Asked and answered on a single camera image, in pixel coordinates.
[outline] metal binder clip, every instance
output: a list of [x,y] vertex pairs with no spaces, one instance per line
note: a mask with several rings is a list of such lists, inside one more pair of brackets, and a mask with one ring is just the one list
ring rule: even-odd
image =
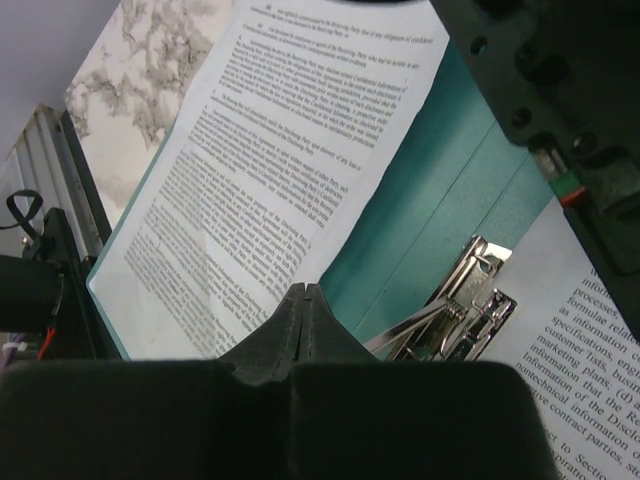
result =
[[371,339],[387,360],[474,360],[516,309],[490,284],[511,250],[474,236],[426,306]]

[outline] black strap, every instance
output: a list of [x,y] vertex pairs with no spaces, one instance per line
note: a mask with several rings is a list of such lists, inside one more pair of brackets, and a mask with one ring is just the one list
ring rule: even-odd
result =
[[[33,198],[33,201],[29,206],[27,215],[23,215],[16,205],[17,197]],[[13,218],[16,219],[17,223],[15,225],[9,226],[0,225],[0,230],[10,230],[12,228],[21,227],[25,231],[25,233],[29,235],[29,237],[31,237],[31,240],[35,241],[40,237],[40,235],[35,231],[35,229],[29,222],[36,217],[36,215],[42,208],[43,203],[44,202],[42,200],[42,196],[35,190],[18,190],[17,192],[12,193],[11,195],[9,195],[9,197],[7,197],[7,208],[9,209],[11,215],[13,215]]]

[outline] teal folder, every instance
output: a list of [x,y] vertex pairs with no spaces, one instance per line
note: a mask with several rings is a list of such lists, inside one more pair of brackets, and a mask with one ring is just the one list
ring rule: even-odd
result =
[[334,314],[369,340],[424,305],[471,235],[513,248],[551,195],[449,45],[380,187],[321,279]]

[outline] gray marble surface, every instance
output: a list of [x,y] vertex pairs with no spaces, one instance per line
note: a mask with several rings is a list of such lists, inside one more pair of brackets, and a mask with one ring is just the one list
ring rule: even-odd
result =
[[123,0],[65,94],[109,221],[122,216],[232,0]]

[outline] printed page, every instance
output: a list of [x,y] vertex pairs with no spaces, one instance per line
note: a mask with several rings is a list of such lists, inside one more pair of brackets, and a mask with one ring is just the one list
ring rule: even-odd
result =
[[317,282],[448,41],[428,2],[234,9],[89,280],[129,358],[217,357]]
[[561,478],[640,478],[640,347],[556,200],[494,286],[518,309],[482,360],[529,384]]

